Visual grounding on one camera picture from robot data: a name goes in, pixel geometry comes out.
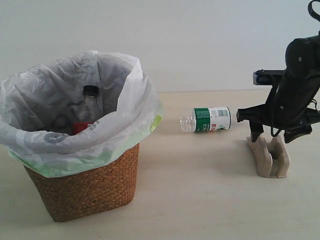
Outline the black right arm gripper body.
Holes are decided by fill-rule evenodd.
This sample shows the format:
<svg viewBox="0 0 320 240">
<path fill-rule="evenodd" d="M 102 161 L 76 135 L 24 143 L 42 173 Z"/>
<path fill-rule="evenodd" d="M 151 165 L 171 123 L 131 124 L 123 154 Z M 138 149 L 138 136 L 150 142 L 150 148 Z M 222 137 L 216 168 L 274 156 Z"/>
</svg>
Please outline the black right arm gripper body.
<svg viewBox="0 0 320 240">
<path fill-rule="evenodd" d="M 302 114 L 320 88 L 320 37 L 296 38 L 285 51 L 285 74 L 271 85 L 263 127 L 285 130 Z"/>
</svg>

